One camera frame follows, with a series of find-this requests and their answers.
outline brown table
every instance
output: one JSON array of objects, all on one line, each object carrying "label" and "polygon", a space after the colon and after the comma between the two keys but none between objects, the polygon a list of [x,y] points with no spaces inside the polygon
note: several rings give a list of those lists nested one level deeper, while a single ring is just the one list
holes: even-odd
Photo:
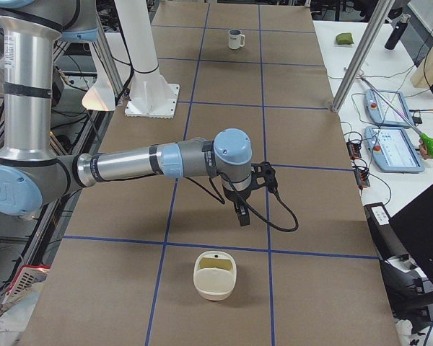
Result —
[{"label": "brown table", "polygon": [[[181,85],[176,115],[118,110],[100,151],[241,128],[300,228],[240,228],[186,180],[86,189],[20,345],[399,345],[309,9],[162,2],[153,24],[161,72]],[[229,51],[234,27],[246,45]],[[292,222],[264,190],[249,202]],[[237,263],[221,302],[193,286],[208,249]]]}]

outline electronic device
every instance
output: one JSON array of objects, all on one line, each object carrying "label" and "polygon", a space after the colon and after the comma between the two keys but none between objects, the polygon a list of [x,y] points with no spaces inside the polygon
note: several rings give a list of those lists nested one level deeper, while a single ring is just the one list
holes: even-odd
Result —
[{"label": "electronic device", "polygon": [[433,184],[390,218],[390,225],[433,282]]},{"label": "electronic device", "polygon": [[403,128],[368,126],[364,135],[373,161],[382,172],[420,173],[425,170]]},{"label": "electronic device", "polygon": [[[380,93],[395,105],[400,110],[409,122],[414,124],[411,113],[404,99],[402,92],[391,92],[388,90],[380,90]],[[401,119],[401,117],[392,110],[375,92],[371,89],[366,91],[366,111],[372,121],[377,125],[386,126],[401,126],[403,128],[409,128],[410,126]]]}]

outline black screen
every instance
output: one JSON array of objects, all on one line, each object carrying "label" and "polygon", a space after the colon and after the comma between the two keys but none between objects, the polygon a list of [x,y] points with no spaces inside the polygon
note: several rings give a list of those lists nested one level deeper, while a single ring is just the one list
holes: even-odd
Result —
[{"label": "black screen", "polygon": [[390,225],[433,282],[433,185],[390,218]]}]

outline white label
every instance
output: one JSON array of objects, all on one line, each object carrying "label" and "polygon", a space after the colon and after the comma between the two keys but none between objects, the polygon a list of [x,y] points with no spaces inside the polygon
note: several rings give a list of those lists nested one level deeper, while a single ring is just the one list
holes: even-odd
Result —
[{"label": "white label", "polygon": [[4,67],[14,68],[16,61],[16,44],[14,37],[11,35],[5,36],[5,49],[4,49]]},{"label": "white label", "polygon": [[379,225],[388,225],[390,223],[388,220],[388,215],[383,207],[373,207],[372,212],[374,213]]}]

